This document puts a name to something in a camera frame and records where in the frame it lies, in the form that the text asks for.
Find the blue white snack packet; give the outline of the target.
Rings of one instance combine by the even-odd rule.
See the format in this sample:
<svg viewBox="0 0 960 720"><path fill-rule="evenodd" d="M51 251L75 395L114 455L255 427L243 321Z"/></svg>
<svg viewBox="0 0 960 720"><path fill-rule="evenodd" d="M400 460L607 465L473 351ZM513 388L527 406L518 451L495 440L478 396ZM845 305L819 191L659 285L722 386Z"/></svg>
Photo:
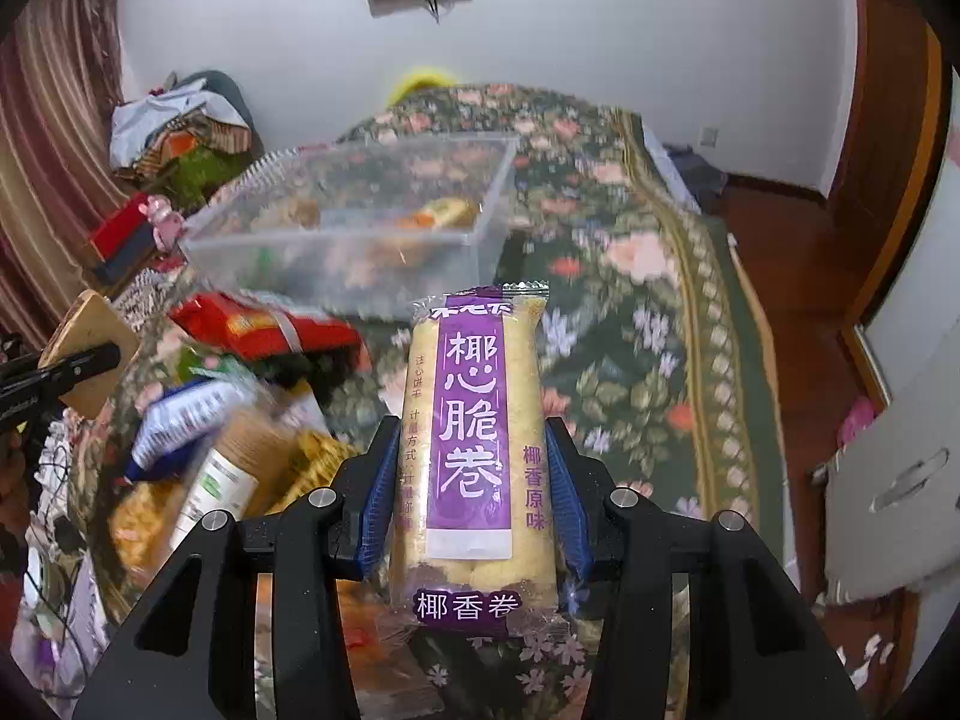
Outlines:
<svg viewBox="0 0 960 720"><path fill-rule="evenodd" d="M236 408L255 399L251 385L226 379L197 380L172 390L145 411L124 478L140 483L181 476L206 439Z"/></svg>

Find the brown cracker sleeve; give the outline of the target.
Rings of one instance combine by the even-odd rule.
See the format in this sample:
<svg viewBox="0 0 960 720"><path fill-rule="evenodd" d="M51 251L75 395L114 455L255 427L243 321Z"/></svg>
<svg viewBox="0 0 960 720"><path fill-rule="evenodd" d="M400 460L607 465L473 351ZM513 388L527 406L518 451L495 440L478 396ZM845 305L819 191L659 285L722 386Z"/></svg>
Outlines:
<svg viewBox="0 0 960 720"><path fill-rule="evenodd" d="M280 497L288 475L296 433L252 406L231 413L203 456L169 537L174 551L208 512L228 512L235 520L258 517Z"/></svg>

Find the purple coconut roll packet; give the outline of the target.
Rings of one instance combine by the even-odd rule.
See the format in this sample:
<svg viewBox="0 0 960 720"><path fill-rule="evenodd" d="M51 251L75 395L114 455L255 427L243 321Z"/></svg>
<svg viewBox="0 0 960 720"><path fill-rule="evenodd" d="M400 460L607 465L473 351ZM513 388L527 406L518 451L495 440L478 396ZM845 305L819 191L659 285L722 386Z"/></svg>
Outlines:
<svg viewBox="0 0 960 720"><path fill-rule="evenodd" d="M425 301L405 379L389 554L416 624L523 635L560 621L537 358L544 283Z"/></svg>

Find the orange cracker packet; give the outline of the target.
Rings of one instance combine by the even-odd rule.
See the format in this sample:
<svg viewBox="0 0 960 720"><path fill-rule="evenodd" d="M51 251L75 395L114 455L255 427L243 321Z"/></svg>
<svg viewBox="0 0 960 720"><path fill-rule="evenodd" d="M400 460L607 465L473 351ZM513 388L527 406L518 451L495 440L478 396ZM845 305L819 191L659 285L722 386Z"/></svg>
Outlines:
<svg viewBox="0 0 960 720"><path fill-rule="evenodd" d="M415 213L402 216L395 226L402 229L470 229L480 213L480 205L462 197L431 200Z"/></svg>

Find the yellow white noodle snack bag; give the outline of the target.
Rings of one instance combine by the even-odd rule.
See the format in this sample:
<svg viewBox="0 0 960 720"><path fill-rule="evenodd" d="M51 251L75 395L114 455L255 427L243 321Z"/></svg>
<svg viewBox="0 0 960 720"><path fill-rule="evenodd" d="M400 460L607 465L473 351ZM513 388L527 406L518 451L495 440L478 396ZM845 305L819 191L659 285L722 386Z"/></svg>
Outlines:
<svg viewBox="0 0 960 720"><path fill-rule="evenodd" d="M267 514L285 511L314 489L331 486L340 466L356 454L358 450L353 445L314 429L301 429L296 434L290 461L278 477Z"/></svg>

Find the green edged biscuit packet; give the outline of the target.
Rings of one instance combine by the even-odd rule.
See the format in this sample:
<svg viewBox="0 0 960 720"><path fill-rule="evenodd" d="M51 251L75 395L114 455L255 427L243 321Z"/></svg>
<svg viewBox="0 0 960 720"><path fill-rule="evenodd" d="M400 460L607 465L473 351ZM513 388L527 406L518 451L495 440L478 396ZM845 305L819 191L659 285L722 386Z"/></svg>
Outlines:
<svg viewBox="0 0 960 720"><path fill-rule="evenodd" d="M60 322L39 367L65 366L65 405L86 419L101 413L107 399L140 348L140 337L128 327L98 291L85 289Z"/></svg>

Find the orange peanut brittle packet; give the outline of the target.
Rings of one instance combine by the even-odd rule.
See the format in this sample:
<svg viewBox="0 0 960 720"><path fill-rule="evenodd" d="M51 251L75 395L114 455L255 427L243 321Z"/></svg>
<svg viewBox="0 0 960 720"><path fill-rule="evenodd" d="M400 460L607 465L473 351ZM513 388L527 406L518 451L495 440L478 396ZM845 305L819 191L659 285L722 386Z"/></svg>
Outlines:
<svg viewBox="0 0 960 720"><path fill-rule="evenodd" d="M146 571L155 564L172 517L182 502L184 485L178 478L140 481L119 502L109 519L109 533L126 571Z"/></svg>

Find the red box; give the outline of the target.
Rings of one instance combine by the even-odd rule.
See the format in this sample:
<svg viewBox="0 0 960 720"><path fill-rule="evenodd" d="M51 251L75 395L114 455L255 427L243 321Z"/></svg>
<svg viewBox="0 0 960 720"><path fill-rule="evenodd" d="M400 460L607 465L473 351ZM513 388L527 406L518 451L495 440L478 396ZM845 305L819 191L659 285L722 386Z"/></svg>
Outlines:
<svg viewBox="0 0 960 720"><path fill-rule="evenodd" d="M128 244L135 244L143 250L155 247L153 227L145 211L147 203L148 195L145 192L132 193L119 210L110 213L99 224L88 241L98 262L109 262Z"/></svg>

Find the white suitcase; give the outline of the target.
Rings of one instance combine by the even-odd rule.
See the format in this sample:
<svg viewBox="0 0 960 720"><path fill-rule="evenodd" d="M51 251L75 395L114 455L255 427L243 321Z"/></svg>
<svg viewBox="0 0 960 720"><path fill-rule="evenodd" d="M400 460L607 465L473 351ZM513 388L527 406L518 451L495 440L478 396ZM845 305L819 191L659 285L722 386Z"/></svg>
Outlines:
<svg viewBox="0 0 960 720"><path fill-rule="evenodd" d="M823 497L830 605L912 589L958 564L958 328L896 394L869 351L844 357L875 416L807 473Z"/></svg>

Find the pink plush toy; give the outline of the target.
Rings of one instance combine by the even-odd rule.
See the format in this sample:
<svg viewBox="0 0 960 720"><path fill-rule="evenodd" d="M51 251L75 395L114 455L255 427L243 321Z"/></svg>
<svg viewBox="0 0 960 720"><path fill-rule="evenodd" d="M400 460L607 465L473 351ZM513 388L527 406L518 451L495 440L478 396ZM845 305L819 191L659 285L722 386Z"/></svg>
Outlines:
<svg viewBox="0 0 960 720"><path fill-rule="evenodd" d="M164 195L148 195L139 204L140 213L153 229L153 241L161 254L171 254L184 231L184 216Z"/></svg>

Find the red snack bag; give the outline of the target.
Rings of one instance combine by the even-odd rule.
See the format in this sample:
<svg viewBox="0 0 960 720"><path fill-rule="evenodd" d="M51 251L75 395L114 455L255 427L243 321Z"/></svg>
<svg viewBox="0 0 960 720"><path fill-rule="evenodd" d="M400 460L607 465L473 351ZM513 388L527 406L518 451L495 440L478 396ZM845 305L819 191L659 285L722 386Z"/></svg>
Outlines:
<svg viewBox="0 0 960 720"><path fill-rule="evenodd" d="M361 346L359 333L342 320L245 305L221 293L195 294L176 305L169 318L194 340L243 361L337 349L354 353Z"/></svg>

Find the floral green bed quilt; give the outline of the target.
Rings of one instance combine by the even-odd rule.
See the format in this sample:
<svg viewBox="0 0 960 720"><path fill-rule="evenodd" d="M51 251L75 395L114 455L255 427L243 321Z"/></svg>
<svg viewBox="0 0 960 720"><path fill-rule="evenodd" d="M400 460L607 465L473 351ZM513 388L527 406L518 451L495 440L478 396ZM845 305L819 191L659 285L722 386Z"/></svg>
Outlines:
<svg viewBox="0 0 960 720"><path fill-rule="evenodd" d="M559 416L578 449L669 512L704 518L732 507L784 556L784 460L773 340L719 220L686 210L654 161L640 114L512 85L412 94L359 122L345 142L392 143L420 133L519 135L516 211L495 283L546 281L540 325L545 416ZM71 516L88 539L91 575L118 628L156 569L126 571L109 519L127 496L122 463L140 415L181 385L174 364L203 349L167 318L200 291L192 268L145 270L114 301L140 330L142 351L96 422L75 444ZM404 399L410 330L358 324L358 371L324 405L332 433L364 447ZM409 639L449 718L579 718L601 621L587 621L587 587L560 640L524 634L503 644Z"/></svg>

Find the pile of clothes and bags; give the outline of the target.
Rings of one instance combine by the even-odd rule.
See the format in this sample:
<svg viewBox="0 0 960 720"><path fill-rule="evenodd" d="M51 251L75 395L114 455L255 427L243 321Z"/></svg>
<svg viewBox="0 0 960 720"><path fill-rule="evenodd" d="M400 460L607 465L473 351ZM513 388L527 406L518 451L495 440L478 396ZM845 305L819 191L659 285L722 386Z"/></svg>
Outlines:
<svg viewBox="0 0 960 720"><path fill-rule="evenodd" d="M238 83L202 70L117 106L110 119L112 176L199 210L262 154Z"/></svg>

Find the striped red gold curtain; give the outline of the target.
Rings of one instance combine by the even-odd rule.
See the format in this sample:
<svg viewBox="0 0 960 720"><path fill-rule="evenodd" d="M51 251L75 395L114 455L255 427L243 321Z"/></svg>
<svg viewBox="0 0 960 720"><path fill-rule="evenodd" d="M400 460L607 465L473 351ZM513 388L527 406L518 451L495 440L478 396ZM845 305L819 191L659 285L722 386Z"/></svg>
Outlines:
<svg viewBox="0 0 960 720"><path fill-rule="evenodd" d="M120 102L117 0L28 0L2 37L2 328L34 348L127 199L109 167Z"/></svg>

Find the clear plastic storage box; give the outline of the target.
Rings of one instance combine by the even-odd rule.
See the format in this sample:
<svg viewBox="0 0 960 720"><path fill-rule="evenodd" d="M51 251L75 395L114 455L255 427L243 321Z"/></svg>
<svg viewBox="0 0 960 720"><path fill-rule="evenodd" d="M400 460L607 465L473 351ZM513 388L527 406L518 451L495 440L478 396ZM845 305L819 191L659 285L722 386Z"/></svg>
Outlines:
<svg viewBox="0 0 960 720"><path fill-rule="evenodd" d="M192 216L181 249L231 298L405 320L416 301L493 283L514 213L509 133L433 133L270 154ZM480 205L470 229L402 229L431 200Z"/></svg>

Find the grey backpack on floor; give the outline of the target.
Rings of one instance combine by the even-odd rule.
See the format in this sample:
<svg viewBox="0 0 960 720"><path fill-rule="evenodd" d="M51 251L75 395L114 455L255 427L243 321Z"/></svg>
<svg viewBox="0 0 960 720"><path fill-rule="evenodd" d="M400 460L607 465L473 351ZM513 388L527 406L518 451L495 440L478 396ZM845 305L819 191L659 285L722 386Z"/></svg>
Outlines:
<svg viewBox="0 0 960 720"><path fill-rule="evenodd" d="M729 176L706 161L690 145L665 145L665 154L674 169L670 192L683 208L703 215L716 215Z"/></svg>

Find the yellow foam tube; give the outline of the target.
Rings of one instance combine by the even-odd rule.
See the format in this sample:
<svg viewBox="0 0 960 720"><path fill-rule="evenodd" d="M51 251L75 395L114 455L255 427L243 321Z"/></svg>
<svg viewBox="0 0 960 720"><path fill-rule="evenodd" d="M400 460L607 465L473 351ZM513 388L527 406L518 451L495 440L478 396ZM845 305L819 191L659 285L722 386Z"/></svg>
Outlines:
<svg viewBox="0 0 960 720"><path fill-rule="evenodd" d="M452 73L436 67L416 67L407 71L392 87L387 106L397 106L412 94L428 91L428 89L450 88L459 82Z"/></svg>

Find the wooden door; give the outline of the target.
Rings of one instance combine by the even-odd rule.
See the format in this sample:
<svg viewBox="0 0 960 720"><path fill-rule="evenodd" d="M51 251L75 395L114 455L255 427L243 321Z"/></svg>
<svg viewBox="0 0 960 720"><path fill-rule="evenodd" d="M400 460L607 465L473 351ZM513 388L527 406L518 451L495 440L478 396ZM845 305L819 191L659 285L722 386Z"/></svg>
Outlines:
<svg viewBox="0 0 960 720"><path fill-rule="evenodd" d="M850 117L828 208L856 267L864 322L907 258L944 153L949 69L918 0L856 0Z"/></svg>

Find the white wall socket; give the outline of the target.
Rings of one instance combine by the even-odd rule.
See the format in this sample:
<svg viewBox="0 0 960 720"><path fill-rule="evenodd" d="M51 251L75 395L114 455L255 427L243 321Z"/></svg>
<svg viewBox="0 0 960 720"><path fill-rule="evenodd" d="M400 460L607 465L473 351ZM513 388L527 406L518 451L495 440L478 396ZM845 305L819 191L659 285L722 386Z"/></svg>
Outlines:
<svg viewBox="0 0 960 720"><path fill-rule="evenodd" d="M719 130L716 127L703 127L700 132L700 145L704 148L715 148L718 135Z"/></svg>

